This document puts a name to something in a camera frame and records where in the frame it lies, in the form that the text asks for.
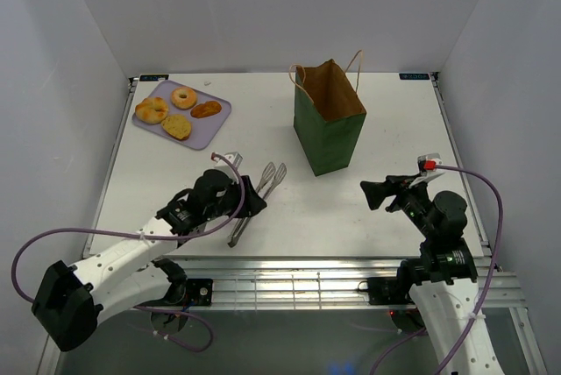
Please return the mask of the green paper bag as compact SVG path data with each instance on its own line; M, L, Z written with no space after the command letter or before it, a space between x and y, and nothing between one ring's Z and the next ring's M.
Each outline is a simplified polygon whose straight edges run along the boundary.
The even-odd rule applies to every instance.
M350 165L366 108L359 82L350 82L350 66L327 60L317 67L293 64L288 77L295 87L295 133L315 176Z

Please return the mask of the brown madeleine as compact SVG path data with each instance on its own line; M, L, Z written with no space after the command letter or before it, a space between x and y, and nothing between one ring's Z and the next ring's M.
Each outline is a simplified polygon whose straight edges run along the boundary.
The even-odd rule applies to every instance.
M207 101L197 104L191 111L190 116L196 119L212 117L222 110L222 105L218 101Z

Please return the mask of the glazed ring donut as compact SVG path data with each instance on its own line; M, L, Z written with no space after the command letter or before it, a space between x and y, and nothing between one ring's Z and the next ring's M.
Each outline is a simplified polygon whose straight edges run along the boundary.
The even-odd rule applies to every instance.
M170 100L180 110L188 110L197 104L197 93L190 87L179 87L172 91Z

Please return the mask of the golden bagel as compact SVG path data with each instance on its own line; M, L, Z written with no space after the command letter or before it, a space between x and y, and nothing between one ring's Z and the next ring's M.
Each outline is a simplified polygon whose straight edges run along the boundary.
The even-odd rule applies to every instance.
M135 117L145 124L159 124L168 115L167 102L158 96L147 97L135 107Z

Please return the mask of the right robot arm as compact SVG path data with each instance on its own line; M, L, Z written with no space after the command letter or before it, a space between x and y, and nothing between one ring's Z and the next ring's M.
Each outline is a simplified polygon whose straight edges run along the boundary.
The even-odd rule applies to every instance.
M402 260L394 277L370 277L372 305L416 307L439 361L438 374L501 374L479 300L477 268L463 238L467 203L451 191L428 194L428 177L388 176L360 184L370 210L386 199L424 237L417 258Z

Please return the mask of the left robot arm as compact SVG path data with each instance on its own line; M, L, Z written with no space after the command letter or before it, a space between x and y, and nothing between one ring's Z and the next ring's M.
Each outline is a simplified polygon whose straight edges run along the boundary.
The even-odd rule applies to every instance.
M191 285L166 255L219 217L255 216L265 207L249 176L235 180L221 170L207 170L160 209L138 239L122 240L72 265L50 265L32 313L60 350L71 351L99 324L129 308L180 306Z

